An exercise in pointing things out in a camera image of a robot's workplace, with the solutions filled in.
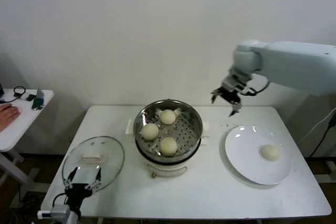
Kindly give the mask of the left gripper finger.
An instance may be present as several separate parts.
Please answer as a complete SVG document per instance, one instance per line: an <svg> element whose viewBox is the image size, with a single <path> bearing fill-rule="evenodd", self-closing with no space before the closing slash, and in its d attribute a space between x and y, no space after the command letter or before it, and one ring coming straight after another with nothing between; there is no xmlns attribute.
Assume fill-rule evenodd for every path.
<svg viewBox="0 0 336 224"><path fill-rule="evenodd" d="M71 188L72 187L72 180L74 179L74 176L77 172L77 167L75 167L70 174L68 175L67 179L64 179L64 186L66 189Z"/></svg>
<svg viewBox="0 0 336 224"><path fill-rule="evenodd" d="M86 190L97 190L97 188L100 185L101 185L101 168L98 169L94 182L85 186L85 189Z"/></svg>

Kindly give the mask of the bare person hand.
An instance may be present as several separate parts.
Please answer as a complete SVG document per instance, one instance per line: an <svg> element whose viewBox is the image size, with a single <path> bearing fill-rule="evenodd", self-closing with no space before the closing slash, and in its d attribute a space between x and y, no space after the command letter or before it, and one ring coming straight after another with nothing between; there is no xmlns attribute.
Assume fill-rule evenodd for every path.
<svg viewBox="0 0 336 224"><path fill-rule="evenodd" d="M20 116L16 106L3 104L0 106L0 132L4 131L12 122Z"/></svg>

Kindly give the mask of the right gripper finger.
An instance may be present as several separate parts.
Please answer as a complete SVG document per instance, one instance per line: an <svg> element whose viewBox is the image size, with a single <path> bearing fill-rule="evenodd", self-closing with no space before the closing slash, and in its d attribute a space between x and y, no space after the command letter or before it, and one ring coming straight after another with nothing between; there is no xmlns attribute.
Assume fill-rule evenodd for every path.
<svg viewBox="0 0 336 224"><path fill-rule="evenodd" d="M237 97L234 100L230 101L230 104L232 106L232 111L231 111L229 117L231 117L231 116L240 112L241 107L242 107L240 97Z"/></svg>
<svg viewBox="0 0 336 224"><path fill-rule="evenodd" d="M215 89L211 92L211 103L214 103L217 97L220 97L225 100L225 89Z"/></svg>

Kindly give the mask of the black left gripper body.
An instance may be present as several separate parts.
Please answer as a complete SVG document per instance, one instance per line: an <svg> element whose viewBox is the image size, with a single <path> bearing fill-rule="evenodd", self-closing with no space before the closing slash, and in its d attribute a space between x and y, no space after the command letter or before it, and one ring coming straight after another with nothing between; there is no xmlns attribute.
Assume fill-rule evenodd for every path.
<svg viewBox="0 0 336 224"><path fill-rule="evenodd" d="M73 212L80 212L80 207L84 199L92 196L92 189L89 184L72 184L65 189L67 196L66 205Z"/></svg>

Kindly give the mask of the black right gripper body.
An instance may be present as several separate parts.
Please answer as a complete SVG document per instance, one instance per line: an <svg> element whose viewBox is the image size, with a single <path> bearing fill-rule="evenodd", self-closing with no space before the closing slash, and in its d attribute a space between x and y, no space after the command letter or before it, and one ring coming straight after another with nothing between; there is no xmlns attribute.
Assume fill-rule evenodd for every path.
<svg viewBox="0 0 336 224"><path fill-rule="evenodd" d="M249 74L229 73L222 81L219 96L226 101L239 101L239 95L247 96L245 91L249 82Z"/></svg>

